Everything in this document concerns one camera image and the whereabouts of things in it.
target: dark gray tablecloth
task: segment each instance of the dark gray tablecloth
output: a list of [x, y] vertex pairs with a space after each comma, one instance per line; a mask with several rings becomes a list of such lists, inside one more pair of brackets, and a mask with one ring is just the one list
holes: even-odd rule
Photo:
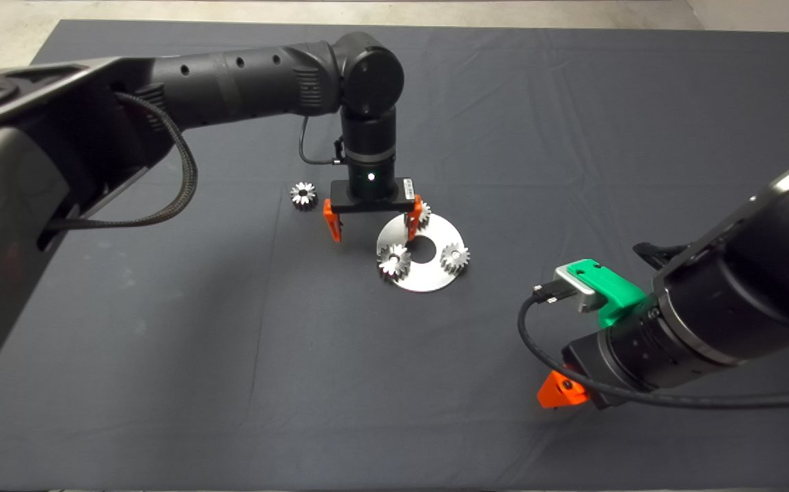
[[[342, 26], [62, 22], [38, 62], [335, 40]], [[406, 68], [398, 169], [473, 256], [440, 292], [382, 283], [390, 215], [331, 242], [287, 189], [291, 115], [191, 131], [194, 202], [70, 233], [0, 356], [0, 489], [789, 487], [789, 411], [543, 411], [516, 309], [553, 268], [697, 237], [789, 166], [789, 34], [367, 28]], [[329, 155], [337, 116], [309, 126]], [[176, 192], [160, 164], [110, 208]], [[596, 328], [538, 310], [550, 349]], [[689, 385], [789, 390], [789, 350]]]

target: black cable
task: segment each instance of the black cable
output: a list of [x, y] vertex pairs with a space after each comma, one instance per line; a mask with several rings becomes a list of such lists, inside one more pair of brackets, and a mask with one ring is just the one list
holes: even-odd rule
[[179, 129], [176, 122], [167, 115], [166, 111], [154, 106], [154, 104], [147, 102], [139, 97], [132, 96], [132, 94], [124, 94], [121, 92], [114, 93], [116, 99], [122, 103], [132, 104], [141, 108], [145, 112], [150, 113], [155, 118], [160, 120], [163, 126], [169, 132], [169, 136], [173, 139], [179, 155], [182, 157], [182, 187], [179, 189], [178, 195], [169, 205], [155, 212], [154, 214], [147, 215], [140, 219], [130, 221], [97, 221], [94, 219], [57, 219], [48, 224], [50, 230], [92, 230], [92, 228], [138, 228], [143, 226], [150, 226], [169, 221], [176, 215], [179, 215], [182, 210], [191, 202], [194, 192], [197, 190], [197, 162], [194, 156], [191, 155], [191, 149], [188, 149], [188, 143], [185, 142], [182, 136], [182, 131]]
[[306, 124], [309, 121], [309, 116], [303, 116], [303, 125], [300, 128], [300, 140], [297, 144], [297, 150], [300, 152], [300, 159], [303, 159], [303, 162], [306, 164], [311, 165], [328, 165], [328, 164], [335, 164], [334, 159], [328, 160], [316, 160], [316, 159], [308, 159], [306, 154], [303, 153], [303, 138], [306, 136]]
[[543, 349], [539, 348], [537, 343], [534, 342], [534, 339], [531, 339], [531, 336], [528, 334], [528, 329], [525, 326], [525, 317], [528, 315], [528, 310], [531, 309], [531, 306], [544, 303], [546, 300], [553, 297], [555, 297], [554, 292], [544, 293], [544, 290], [541, 288], [539, 292], [522, 303], [522, 308], [519, 308], [518, 311], [518, 334], [522, 337], [522, 341], [525, 343], [528, 350], [531, 350], [531, 354], [534, 354], [543, 364], [552, 370], [558, 371], [565, 377], [582, 384], [582, 386], [595, 390], [595, 392], [618, 396], [618, 398], [632, 402], [668, 408], [691, 408], [697, 410], [758, 410], [789, 407], [789, 393], [728, 396], [727, 398], [719, 398], [718, 396], [675, 396], [659, 393], [643, 393], [601, 383], [590, 377], [583, 376], [574, 370], [570, 370], [565, 367], [565, 365], [561, 364], [561, 362], [556, 361], [545, 353]]

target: cable connector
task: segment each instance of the cable connector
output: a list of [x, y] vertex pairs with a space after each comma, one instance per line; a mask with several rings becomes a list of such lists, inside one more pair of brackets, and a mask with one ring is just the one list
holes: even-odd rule
[[576, 293], [577, 290], [563, 278], [556, 278], [551, 282], [534, 286], [534, 299], [537, 299], [538, 304], [541, 302], [554, 304], [561, 299], [576, 295]]

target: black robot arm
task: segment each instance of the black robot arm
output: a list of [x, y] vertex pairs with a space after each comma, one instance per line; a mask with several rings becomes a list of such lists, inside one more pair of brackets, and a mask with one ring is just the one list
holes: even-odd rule
[[547, 380], [545, 406], [569, 405], [562, 393], [581, 384], [599, 408], [626, 401], [696, 409], [779, 408], [789, 394], [651, 394], [734, 368], [789, 346], [789, 170], [688, 246], [635, 251], [660, 268], [653, 290], [615, 323], [573, 340], [554, 361], [525, 326], [529, 306], [578, 292], [562, 279], [544, 284], [519, 312], [522, 339], [535, 356], [571, 378]]
[[[0, 348], [63, 237], [54, 226], [96, 227], [85, 218], [174, 141], [184, 168], [195, 169], [180, 134], [188, 128], [340, 110], [350, 180], [332, 184], [334, 206], [412, 208], [418, 200], [405, 200], [393, 178], [394, 104], [403, 84], [394, 54], [363, 32], [334, 44], [0, 70]], [[179, 205], [157, 221], [186, 204], [189, 180]]]

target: gear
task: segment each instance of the gear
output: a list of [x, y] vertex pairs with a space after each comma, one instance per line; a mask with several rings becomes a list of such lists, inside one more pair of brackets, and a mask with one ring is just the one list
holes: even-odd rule
[[379, 249], [376, 262], [382, 276], [392, 282], [406, 277], [413, 263], [409, 251], [403, 244], [391, 244]]
[[419, 215], [419, 229], [423, 230], [423, 228], [428, 225], [428, 222], [431, 220], [431, 206], [428, 205], [427, 202], [422, 200], [421, 202], [421, 215]]
[[470, 262], [470, 250], [460, 245], [460, 243], [452, 243], [443, 248], [440, 255], [440, 264], [443, 268], [453, 274], [457, 275], [464, 267]]
[[318, 203], [316, 186], [312, 183], [300, 181], [291, 188], [291, 203], [299, 210], [311, 210]]

